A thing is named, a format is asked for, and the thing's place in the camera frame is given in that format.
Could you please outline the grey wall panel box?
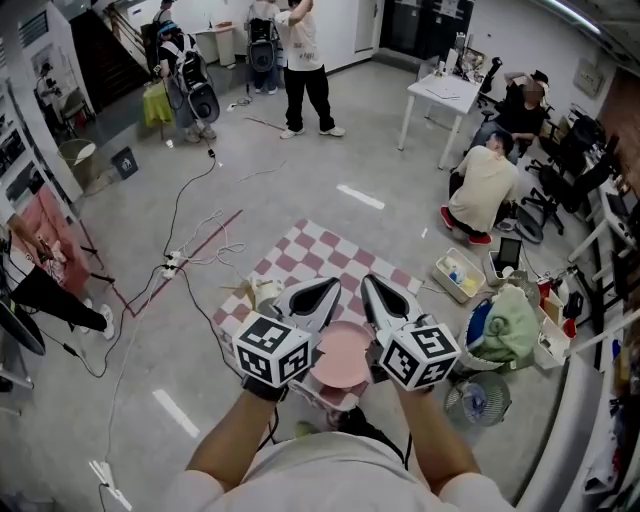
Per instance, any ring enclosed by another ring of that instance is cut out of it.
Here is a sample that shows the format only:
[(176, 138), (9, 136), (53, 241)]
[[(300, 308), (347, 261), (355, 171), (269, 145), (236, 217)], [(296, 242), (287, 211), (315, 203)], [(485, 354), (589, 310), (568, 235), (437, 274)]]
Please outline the grey wall panel box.
[(603, 83), (604, 75), (600, 69), (589, 60), (581, 58), (573, 77), (573, 85), (589, 98), (596, 98)]

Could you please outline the person's left forearm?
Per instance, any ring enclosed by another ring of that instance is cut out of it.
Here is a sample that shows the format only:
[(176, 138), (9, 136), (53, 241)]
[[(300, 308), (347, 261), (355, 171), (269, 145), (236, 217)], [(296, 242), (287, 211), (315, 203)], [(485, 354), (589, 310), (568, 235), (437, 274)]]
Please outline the person's left forearm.
[(205, 436), (186, 470), (206, 474), (225, 492), (238, 487), (249, 470), (284, 390), (244, 389), (221, 421)]

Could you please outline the white storage box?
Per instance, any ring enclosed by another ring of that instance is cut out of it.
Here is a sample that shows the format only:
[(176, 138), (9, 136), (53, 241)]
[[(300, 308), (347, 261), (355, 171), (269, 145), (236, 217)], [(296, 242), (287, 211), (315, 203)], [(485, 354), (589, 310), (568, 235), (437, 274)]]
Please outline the white storage box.
[(485, 274), (456, 248), (435, 262), (431, 275), (459, 304), (478, 295), (486, 283)]

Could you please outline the yellow-green round tablecloth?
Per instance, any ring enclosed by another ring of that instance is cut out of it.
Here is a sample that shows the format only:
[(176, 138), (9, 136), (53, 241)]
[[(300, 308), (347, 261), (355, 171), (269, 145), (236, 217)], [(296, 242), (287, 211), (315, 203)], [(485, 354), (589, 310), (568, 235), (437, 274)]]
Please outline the yellow-green round tablecloth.
[(149, 128), (173, 123), (173, 110), (169, 104), (165, 84), (162, 81), (145, 88), (143, 114), (145, 124)]

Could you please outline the grey mesh bowl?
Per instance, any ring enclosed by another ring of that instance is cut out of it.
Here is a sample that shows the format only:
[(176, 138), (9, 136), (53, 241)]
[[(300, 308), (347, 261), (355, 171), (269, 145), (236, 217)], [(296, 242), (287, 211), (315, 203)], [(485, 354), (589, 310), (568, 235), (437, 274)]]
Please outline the grey mesh bowl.
[(540, 302), (540, 290), (536, 280), (530, 280), (526, 270), (515, 270), (507, 278), (507, 283), (523, 291), (527, 300), (533, 307)]

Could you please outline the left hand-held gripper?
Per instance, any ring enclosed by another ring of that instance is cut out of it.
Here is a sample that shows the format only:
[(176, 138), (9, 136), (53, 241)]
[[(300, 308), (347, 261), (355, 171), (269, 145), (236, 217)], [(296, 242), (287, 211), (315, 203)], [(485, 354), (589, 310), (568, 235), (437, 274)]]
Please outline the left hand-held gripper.
[(232, 338), (234, 356), (245, 376), (283, 387), (304, 375), (320, 358), (320, 333), (341, 297), (338, 278), (315, 278), (287, 286), (274, 300), (274, 318), (251, 311)]

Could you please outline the black oval pack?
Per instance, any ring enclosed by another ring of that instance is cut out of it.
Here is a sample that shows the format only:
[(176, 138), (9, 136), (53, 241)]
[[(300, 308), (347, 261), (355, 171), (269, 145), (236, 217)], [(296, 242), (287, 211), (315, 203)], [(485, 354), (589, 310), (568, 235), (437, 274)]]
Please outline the black oval pack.
[(46, 347), (31, 316), (8, 296), (0, 296), (0, 326), (32, 353), (44, 356)]
[(248, 56), (258, 73), (269, 72), (276, 61), (278, 34), (272, 19), (253, 18), (249, 22)]
[(210, 83), (195, 84), (188, 92), (187, 100), (196, 120), (205, 124), (211, 124), (219, 118), (219, 102)]

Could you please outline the fluorescent ceiling light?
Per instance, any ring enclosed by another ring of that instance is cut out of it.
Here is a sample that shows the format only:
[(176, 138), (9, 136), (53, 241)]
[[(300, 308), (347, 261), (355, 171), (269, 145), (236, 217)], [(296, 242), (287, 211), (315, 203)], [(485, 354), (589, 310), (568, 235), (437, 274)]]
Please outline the fluorescent ceiling light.
[(595, 35), (601, 34), (600, 29), (591, 20), (581, 15), (580, 13), (574, 11), (572, 8), (565, 5), (560, 0), (544, 0), (544, 2), (550, 7), (554, 8), (558, 12), (568, 17), (572, 22), (578, 24), (582, 28), (587, 29), (588, 31), (590, 31)]

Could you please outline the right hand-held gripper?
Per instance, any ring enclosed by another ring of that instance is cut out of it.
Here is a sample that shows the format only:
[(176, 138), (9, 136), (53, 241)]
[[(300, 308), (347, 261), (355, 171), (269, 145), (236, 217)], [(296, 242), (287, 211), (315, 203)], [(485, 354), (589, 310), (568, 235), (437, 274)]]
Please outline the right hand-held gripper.
[(450, 329), (386, 278), (366, 275), (360, 293), (376, 335), (367, 351), (372, 382), (392, 380), (406, 391), (424, 391), (443, 381), (460, 357)]

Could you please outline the pink white checkered tablecloth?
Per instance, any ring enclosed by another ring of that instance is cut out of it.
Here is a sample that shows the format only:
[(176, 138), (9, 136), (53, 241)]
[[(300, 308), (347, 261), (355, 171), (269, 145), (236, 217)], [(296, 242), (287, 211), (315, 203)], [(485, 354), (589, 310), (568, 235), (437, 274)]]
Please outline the pink white checkered tablecloth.
[[(360, 294), (361, 279), (369, 273), (389, 279), (415, 296), (423, 283), (311, 220), (302, 219), (260, 260), (249, 277), (275, 279), (285, 286), (313, 278), (339, 278), (342, 290), (333, 322), (358, 324), (372, 335)], [(252, 308), (250, 295), (241, 285), (213, 315), (223, 358), (235, 370), (239, 369), (233, 354), (232, 337)], [(356, 407), (370, 382), (371, 378), (368, 378), (355, 387), (337, 389), (325, 386), (307, 374), (304, 379), (299, 379), (294, 391), (300, 392), (311, 404), (337, 414)]]

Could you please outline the white cabinet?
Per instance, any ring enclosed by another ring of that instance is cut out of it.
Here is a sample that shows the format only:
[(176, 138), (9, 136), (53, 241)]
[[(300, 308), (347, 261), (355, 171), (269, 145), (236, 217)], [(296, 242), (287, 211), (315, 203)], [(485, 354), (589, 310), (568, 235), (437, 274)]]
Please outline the white cabinet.
[(229, 68), (236, 63), (234, 50), (234, 27), (232, 25), (215, 26), (194, 34), (205, 62), (218, 63)]

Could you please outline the person's black shorts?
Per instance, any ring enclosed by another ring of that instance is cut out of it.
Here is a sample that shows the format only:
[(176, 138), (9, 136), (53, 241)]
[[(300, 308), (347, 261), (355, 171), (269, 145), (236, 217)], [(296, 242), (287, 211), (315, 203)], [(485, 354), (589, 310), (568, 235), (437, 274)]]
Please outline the person's black shorts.
[(367, 420), (364, 412), (358, 406), (349, 411), (328, 413), (327, 422), (338, 432), (376, 440), (389, 447), (400, 458), (403, 458), (399, 448), (380, 429)]

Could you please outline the pink plate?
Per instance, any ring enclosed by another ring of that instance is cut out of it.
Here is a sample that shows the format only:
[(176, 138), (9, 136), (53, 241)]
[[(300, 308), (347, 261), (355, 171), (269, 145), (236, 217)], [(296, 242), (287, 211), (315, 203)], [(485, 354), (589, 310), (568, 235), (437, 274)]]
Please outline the pink plate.
[(316, 349), (317, 361), (311, 375), (321, 384), (347, 389), (371, 380), (367, 351), (373, 340), (365, 327), (348, 321), (335, 321), (321, 333)]

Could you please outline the slim white power strip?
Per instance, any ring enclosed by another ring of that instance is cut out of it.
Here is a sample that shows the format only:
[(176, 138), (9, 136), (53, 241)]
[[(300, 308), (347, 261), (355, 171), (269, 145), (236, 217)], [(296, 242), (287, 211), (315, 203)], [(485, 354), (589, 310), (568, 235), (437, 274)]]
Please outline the slim white power strip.
[(110, 495), (126, 510), (126, 512), (133, 512), (131, 503), (115, 484), (111, 466), (105, 461), (90, 460), (89, 467), (98, 478), (100, 489), (109, 492)]

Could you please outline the person's right forearm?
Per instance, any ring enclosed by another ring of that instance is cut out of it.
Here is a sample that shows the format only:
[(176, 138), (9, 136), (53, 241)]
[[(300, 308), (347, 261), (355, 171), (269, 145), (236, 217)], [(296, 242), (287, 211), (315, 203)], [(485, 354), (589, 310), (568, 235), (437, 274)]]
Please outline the person's right forearm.
[(480, 468), (463, 437), (453, 428), (430, 392), (406, 391), (394, 385), (413, 439), (423, 477), (434, 494), (465, 474)]

